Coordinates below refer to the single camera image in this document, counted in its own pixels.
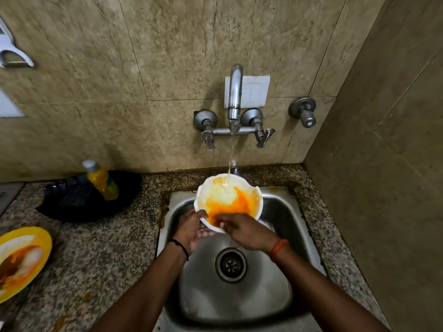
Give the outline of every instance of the orange thread bracelet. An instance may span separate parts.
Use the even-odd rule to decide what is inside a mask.
[[[275,244],[274,248],[269,253],[269,257],[271,258],[272,262],[275,262],[278,251],[286,245],[289,245],[289,241],[286,239],[281,239]]]

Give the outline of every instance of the black sponge holder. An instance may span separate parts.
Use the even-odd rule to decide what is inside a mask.
[[[141,175],[127,171],[111,170],[109,175],[119,187],[119,196],[106,201],[85,174],[47,184],[44,200],[36,210],[45,216],[68,223],[94,222],[116,215],[140,191]]]

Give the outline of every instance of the hand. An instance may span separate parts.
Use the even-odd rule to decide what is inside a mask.
[[[214,231],[201,231],[204,225],[200,223],[200,218],[206,219],[207,217],[208,214],[205,210],[196,212],[192,209],[183,214],[179,219],[179,226],[172,238],[184,245],[189,255],[197,248],[200,238],[206,238],[215,234]]]
[[[269,254],[280,238],[246,213],[226,213],[216,216],[220,227],[246,249]]]

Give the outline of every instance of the forearm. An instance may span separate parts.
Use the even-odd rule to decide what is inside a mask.
[[[94,324],[90,332],[151,331],[169,291],[186,262],[169,243],[144,275]]]
[[[280,249],[275,262],[306,301],[324,331],[389,331],[370,312],[328,281],[289,246]]]

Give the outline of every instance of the black wrist band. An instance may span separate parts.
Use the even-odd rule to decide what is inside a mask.
[[[173,242],[176,245],[178,245],[179,247],[181,247],[183,249],[184,253],[186,254],[186,261],[189,261],[189,254],[188,254],[188,252],[187,252],[187,250],[186,250],[184,245],[182,245],[180,242],[178,242],[175,239],[171,239],[171,240],[169,240],[169,242]]]

